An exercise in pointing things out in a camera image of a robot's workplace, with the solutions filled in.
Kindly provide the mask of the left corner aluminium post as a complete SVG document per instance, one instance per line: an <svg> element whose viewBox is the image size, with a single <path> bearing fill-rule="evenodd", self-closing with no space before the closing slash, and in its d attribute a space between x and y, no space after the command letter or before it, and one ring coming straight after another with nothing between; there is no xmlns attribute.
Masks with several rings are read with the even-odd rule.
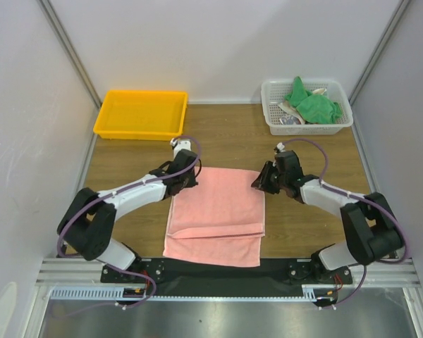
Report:
<svg viewBox="0 0 423 338"><path fill-rule="evenodd" d="M97 90L95 89L91 78L84 66L83 62L81 61L69 35L67 30L65 29L61 19L59 18L56 9L54 8L53 4L49 0L36 0L37 4L41 8L48 24L54 31L56 38L61 45L61 48L64 50L65 54L68 57L74 71L77 73L80 81L82 82L83 87L87 91L89 97L91 98L94 106L96 109L100 109L102 107L102 100L100 99Z"/></svg>

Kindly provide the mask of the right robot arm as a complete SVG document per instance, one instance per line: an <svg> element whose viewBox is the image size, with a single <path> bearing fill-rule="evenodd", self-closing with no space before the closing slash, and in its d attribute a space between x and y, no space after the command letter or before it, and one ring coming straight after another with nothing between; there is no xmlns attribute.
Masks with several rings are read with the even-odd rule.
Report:
<svg viewBox="0 0 423 338"><path fill-rule="evenodd" d="M306 175L294 151L278 152L273 161L264 164L251 186L269 194L285 192L291 199L320 208L342 222L344 242L313 253L308 272L299 273L295 280L325 283L351 265L388 264L388 255L406 247L383 194L354 194L328 185L316 175Z"/></svg>

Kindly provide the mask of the yellow plastic tray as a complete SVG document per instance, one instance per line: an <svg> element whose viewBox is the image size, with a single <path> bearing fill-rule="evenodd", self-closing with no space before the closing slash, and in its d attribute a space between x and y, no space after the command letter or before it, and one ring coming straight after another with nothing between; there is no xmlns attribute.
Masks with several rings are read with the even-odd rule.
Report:
<svg viewBox="0 0 423 338"><path fill-rule="evenodd" d="M169 141L183 133L186 92L110 90L93 132L102 139Z"/></svg>

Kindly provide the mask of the white plastic basket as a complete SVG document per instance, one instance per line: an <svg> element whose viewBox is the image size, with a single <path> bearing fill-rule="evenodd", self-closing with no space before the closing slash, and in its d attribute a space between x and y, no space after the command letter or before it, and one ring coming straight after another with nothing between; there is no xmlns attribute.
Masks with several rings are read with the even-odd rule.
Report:
<svg viewBox="0 0 423 338"><path fill-rule="evenodd" d="M270 133L278 136L335 134L353 125L353 112L342 86L334 80L266 81L262 110Z"/></svg>

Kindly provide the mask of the corner aluminium post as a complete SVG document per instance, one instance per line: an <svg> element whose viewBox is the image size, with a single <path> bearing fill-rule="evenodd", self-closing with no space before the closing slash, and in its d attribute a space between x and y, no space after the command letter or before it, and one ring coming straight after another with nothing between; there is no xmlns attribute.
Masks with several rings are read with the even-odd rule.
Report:
<svg viewBox="0 0 423 338"><path fill-rule="evenodd" d="M41 8L48 24L54 31L56 38L61 45L61 48L64 50L65 54L68 57L74 71L77 73L80 81L82 82L83 87L87 91L89 97L91 98L94 106L96 109L100 109L102 107L102 100L100 99L97 90L95 89L91 78L84 66L83 62L81 61L69 35L67 30L65 29L61 19L59 18L56 9L54 8L53 4L49 0L36 0L37 4Z"/></svg>
<svg viewBox="0 0 423 338"><path fill-rule="evenodd" d="M355 87L353 88L350 96L349 96L349 103L353 105L357 97L359 96L360 92L366 85L370 75L374 71L377 63L381 59L383 53L385 52L390 40L392 39L394 33L396 32L398 26L400 25L401 21L403 20L405 14L407 13L410 5L413 3L411 0L401 0L398 2L396 9L394 10L391 18L389 19L384 31L382 32L380 39L376 43L373 52L371 53L369 60L362 71L358 81L356 82Z"/></svg>

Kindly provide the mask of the pink towel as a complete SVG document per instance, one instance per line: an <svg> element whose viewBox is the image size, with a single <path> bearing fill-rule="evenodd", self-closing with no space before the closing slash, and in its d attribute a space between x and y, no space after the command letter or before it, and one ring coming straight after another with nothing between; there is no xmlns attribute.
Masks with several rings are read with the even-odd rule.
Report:
<svg viewBox="0 0 423 338"><path fill-rule="evenodd" d="M253 170L204 167L196 187L173 197L163 255L191 263L254 268L265 235L265 195Z"/></svg>

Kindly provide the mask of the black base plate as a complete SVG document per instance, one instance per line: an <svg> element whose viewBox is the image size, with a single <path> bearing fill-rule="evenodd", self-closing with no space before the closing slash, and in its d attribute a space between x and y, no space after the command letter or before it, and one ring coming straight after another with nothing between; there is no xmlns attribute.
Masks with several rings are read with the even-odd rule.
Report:
<svg viewBox="0 0 423 338"><path fill-rule="evenodd" d="M255 268L143 258L134 268L155 281L157 296L288 297L301 296L303 284L353 283L348 267L329 272L301 258L263 258Z"/></svg>

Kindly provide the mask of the green towel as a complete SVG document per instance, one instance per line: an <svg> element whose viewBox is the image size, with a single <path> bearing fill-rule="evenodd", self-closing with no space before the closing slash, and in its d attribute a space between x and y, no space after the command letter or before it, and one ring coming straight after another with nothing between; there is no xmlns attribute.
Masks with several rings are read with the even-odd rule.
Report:
<svg viewBox="0 0 423 338"><path fill-rule="evenodd" d="M343 116L340 106L323 94L307 90L300 77L295 77L291 91L284 99L311 124L335 124Z"/></svg>

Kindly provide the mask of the right corner aluminium post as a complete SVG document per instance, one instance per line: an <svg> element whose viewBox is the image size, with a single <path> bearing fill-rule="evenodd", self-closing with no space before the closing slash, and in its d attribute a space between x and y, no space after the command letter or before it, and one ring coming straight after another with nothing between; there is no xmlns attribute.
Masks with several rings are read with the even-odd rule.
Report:
<svg viewBox="0 0 423 338"><path fill-rule="evenodd" d="M353 105L357 97L359 96L360 92L366 85L370 75L374 71L377 63L381 59L383 53L385 52L390 40L392 39L394 33L396 32L398 26L400 25L401 21L403 20L405 14L407 13L410 5L413 3L411 0L401 0L398 2L396 9L394 10L391 18L389 19L384 31L382 32L380 39L376 43L373 52L371 53L369 60L362 71L358 81L356 82L355 87L353 88L350 96L349 96L349 103Z"/></svg>

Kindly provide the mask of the aluminium frame rail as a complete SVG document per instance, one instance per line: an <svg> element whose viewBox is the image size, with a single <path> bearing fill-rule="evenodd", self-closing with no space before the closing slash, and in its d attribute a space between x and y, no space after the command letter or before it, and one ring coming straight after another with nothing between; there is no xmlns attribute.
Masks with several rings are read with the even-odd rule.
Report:
<svg viewBox="0 0 423 338"><path fill-rule="evenodd" d="M341 282L356 285L365 277L366 287L419 287L420 282L411 260L395 264L373 263L367 268L360 265L343 267L335 271L315 268L309 259L263 258L256 268L232 268L217 265L188 263L168 258L144 258L137 264L137 273L148 275L157 284L192 280L199 283L249 282L268 280L287 284L325 285ZM98 262L81 258L46 258L37 276L38 283L55 284L136 284L142 277L120 273Z"/></svg>

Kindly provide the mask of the white patterned towel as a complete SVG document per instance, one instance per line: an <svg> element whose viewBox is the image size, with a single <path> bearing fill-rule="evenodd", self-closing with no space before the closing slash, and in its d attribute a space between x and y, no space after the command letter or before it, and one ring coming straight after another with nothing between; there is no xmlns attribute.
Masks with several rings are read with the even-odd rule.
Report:
<svg viewBox="0 0 423 338"><path fill-rule="evenodd" d="M301 115L293 107L291 107L290 104L286 100L280 103L278 107L286 114L286 117L282 118L283 124L293 124L293 125L307 124L307 122L301 117Z"/></svg>

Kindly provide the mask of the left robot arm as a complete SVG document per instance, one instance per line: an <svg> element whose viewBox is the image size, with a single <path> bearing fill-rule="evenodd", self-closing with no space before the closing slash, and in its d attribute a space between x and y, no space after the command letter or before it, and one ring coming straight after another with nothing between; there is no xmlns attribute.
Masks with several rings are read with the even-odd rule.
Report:
<svg viewBox="0 0 423 338"><path fill-rule="evenodd" d="M113 266L123 280L135 281L141 273L140 258L130 247L112 238L115 222L143 206L195 187L197 161L195 152L181 149L172 161L130 184L100 192L81 189L59 223L59 244L66 242L86 261Z"/></svg>

